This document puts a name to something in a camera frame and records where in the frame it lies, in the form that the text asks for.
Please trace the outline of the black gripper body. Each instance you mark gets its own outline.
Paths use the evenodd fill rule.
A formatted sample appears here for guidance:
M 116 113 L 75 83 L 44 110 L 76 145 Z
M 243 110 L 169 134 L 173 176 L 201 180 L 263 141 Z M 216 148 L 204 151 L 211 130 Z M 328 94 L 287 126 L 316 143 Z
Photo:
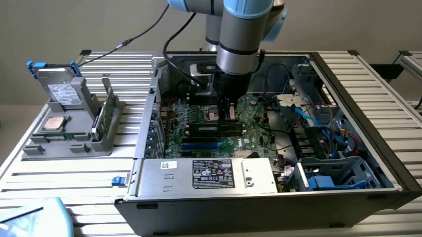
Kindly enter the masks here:
M 251 73 L 241 75 L 217 73 L 212 87 L 219 98 L 239 99 L 248 91 L 249 81 Z

